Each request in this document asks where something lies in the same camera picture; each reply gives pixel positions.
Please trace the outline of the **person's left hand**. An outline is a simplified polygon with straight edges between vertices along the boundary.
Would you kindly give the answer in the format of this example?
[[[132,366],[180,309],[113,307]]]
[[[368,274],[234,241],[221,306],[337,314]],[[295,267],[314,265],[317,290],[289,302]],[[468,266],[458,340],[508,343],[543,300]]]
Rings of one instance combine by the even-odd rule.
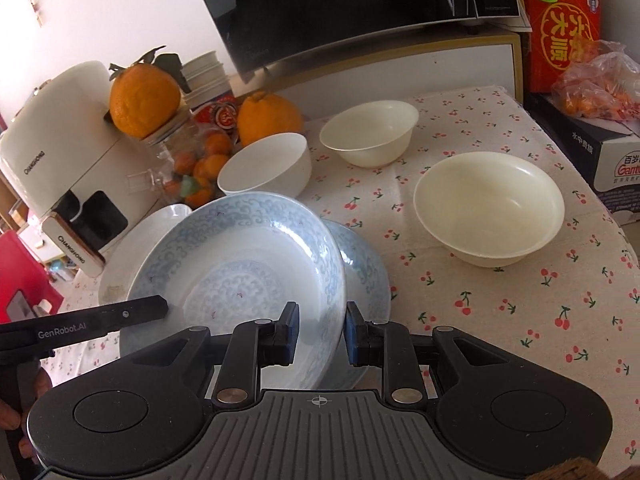
[[[34,378],[32,384],[32,392],[34,393],[34,400],[40,399],[44,394],[52,389],[52,380],[47,371],[40,367],[38,373]],[[19,413],[9,406],[3,400],[0,400],[0,427],[2,430],[13,431],[21,429],[26,431],[26,419],[29,411],[32,409],[32,403],[28,404],[24,410]],[[23,458],[30,458],[34,463],[37,461],[36,452],[30,442],[29,437],[26,436],[26,432],[22,440],[18,444],[21,456]]]

